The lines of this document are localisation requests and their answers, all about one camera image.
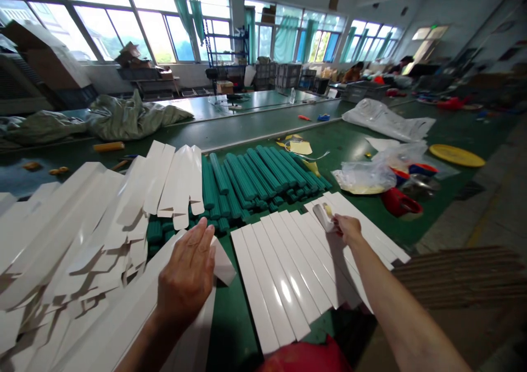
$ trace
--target person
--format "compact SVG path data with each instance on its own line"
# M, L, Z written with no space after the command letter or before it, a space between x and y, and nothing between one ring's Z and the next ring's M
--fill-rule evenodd
M470 371L433 318L365 241L360 221L340 215L335 215L334 221L338 234L353 253L366 296L399 369L403 372ZM210 243L213 234L214 227L207 226L206 218L202 218L176 243L167 266L159 275L158 304L116 371L158 371L163 366L212 289L214 251L210 250ZM302 357L290 354L288 357L287 350L292 346L324 347L309 343L282 347L260 370L302 370L301 365L308 361L311 370L351 370L338 349L335 351L334 341L329 341L328 351L304 351Z
M402 69L412 62L413 56L407 55L403 59L401 59L398 65L392 66L388 74L399 75L402 73Z
M364 62L357 62L346 72L342 79L342 83L359 81L361 79L362 69L364 69Z

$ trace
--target green curtain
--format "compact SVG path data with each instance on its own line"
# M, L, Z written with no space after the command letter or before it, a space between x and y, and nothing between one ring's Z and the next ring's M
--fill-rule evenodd
M278 63L293 61L298 18L285 16L274 38L274 60Z
M203 28L201 2L199 0L190 0L190 8L192 9L192 18L194 18L194 25L196 27L196 33L198 34L198 41L201 45L203 45L203 40L205 40L205 29Z
M347 34L346 43L344 44L344 48L342 49L342 54L340 55L340 63L346 62L346 57L350 53L350 47L353 42L353 38L355 37L356 30L357 28L352 26L350 28L350 32Z
M364 47L364 42L366 41L366 36L368 36L369 29L364 29L364 33L361 38L358 40L357 48L355 49L355 55L353 56L352 62L355 62L358 56L361 53L362 47Z
M174 0L174 2L176 2L177 13L180 16L181 23L192 40L192 36L194 36L194 25L192 23L192 16L188 12L187 1Z
M391 39L391 35L392 33L388 33L386 35L386 39L384 39L384 43L383 45L381 46L380 50L379 50L379 53L377 54L377 57L376 59L379 59L379 58L382 58L383 55L384 55L384 52L386 51L386 48L388 47L388 43L390 42L390 39Z
M318 29L318 21L309 20L306 29L306 43L304 44L304 52L302 53L302 63L309 62L309 54L311 53L311 46L313 39Z
M256 63L256 11L254 7L245 7L245 29L249 31L249 64Z

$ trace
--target yellow plate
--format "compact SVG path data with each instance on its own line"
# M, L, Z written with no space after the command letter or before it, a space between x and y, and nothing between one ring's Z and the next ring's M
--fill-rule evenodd
M477 155L454 146L446 144L434 144L430 146L430 152L435 156L453 164L468 167L481 167L485 165L485 160Z

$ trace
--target concrete floor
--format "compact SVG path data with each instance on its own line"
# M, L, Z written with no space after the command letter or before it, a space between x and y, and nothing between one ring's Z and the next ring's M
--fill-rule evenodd
M474 176L486 190L467 201L454 201L416 245L419 253L504 245L520 254L527 266L527 115L518 120L507 142ZM518 331L480 371L526 371L527 360L518 355L525 354L526 343L527 336Z

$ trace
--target factory workshop table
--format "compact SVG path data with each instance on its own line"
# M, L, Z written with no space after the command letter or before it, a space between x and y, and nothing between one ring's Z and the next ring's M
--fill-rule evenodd
M427 137L429 145L451 144L468 149L484 159L487 159L506 140L516 122L515 116L500 114L491 117L489 123L484 123L476 121L477 114L473 112L440 111L433 106L408 102L409 99L400 99L403 99L402 104L392 107L397 114L407 118L432 117L437 119ZM320 156L326 150L330 150L328 156L319 160L318 166L321 174L333 184L331 192L335 192L338 186L330 175L330 171L340 168L342 161L365 160L365 153L374 154L375 150L365 140L365 136L383 137L366 128L339 119L345 111L352 107L354 105L348 102L334 100L284 110L264 111L215 121L167 127L144 140L127 142L126 149L123 151L104 155L98 155L92 151L91 145L94 144L94 140L15 151L0 155L0 187L2 188L0 191L11 191L17 195L32 192L38 184L54 180L52 176L47 175L47 170L52 167L69 166L71 170L75 170L87 160L100 160L107 167L111 167L123 154L145 155L154 139L176 147L195 143L202 149L216 150L220 160L223 160L226 153L240 154L247 148L258 144L277 146L274 141L275 137L288 134L290 130L299 133L311 143L313 156ZM311 123L298 119L298 114L316 119L318 114L326 112L331 113L333 118L329 123ZM264 136L270 137L237 144L241 140ZM39 172L30 173L23 170L21 166L28 160L42 163L46 170L41 172L45 176ZM441 191L434 199L423 203L423 217L413 222L402 222L393 217L384 208L378 196L346 195L346 197L389 237L403 248L408 249L418 242L443 210L448 207L456 193L476 172L471 168L456 167L456 169L460 170L460 174L441 181ZM289 211L297 210L303 203L310 200L295 205L284 204L280 210L285 208ZM253 215L249 218L249 223L256 222L259 218L260 215ZM230 237L223 236L220 242L239 272ZM312 343L324 342L326 334L335 335L343 330L351 321L351 314L352 312L343 310L326 312L311 324L311 333L305 340ZM230 287L220 286L216 293L208 370L254 370L262 361L242 281L240 275L237 275Z

